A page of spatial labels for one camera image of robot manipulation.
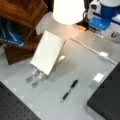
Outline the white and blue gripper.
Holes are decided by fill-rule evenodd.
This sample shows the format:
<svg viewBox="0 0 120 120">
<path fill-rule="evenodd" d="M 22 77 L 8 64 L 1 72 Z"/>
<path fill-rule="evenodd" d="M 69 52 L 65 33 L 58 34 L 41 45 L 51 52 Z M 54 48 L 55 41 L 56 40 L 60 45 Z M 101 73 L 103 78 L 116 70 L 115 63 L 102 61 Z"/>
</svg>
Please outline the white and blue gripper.
<svg viewBox="0 0 120 120">
<path fill-rule="evenodd" d="M 120 42 L 120 22 L 102 18 L 100 14 L 94 12 L 89 16 L 89 25 L 99 30 L 104 38 Z"/>
</svg>

